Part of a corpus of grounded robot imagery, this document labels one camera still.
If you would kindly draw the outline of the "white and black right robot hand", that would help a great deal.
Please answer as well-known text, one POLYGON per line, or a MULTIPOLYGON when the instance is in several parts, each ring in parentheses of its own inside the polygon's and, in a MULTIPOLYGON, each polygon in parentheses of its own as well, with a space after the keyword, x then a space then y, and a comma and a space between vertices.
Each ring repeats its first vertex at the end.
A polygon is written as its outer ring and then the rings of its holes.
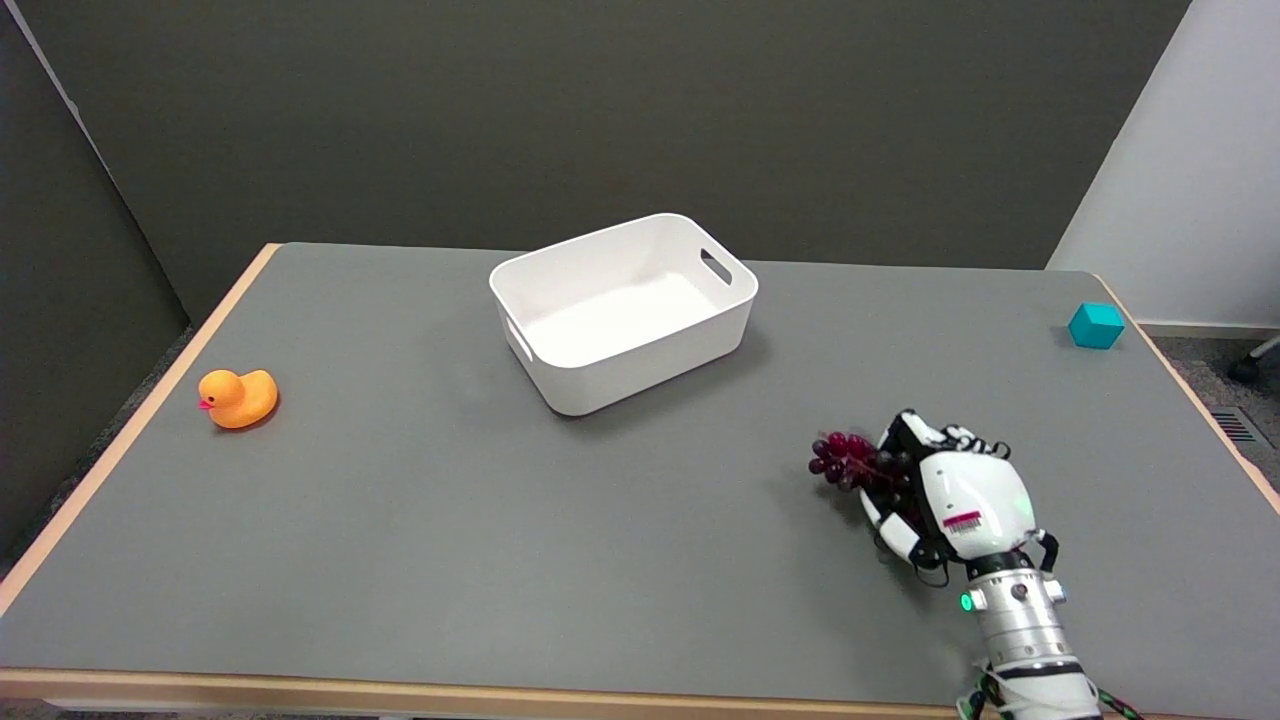
POLYGON ((1036 519, 1011 448, 965 427, 934 428, 913 409, 897 413, 855 468, 870 532, 916 574, 969 579, 1019 568, 1055 578, 1060 544, 1036 519))

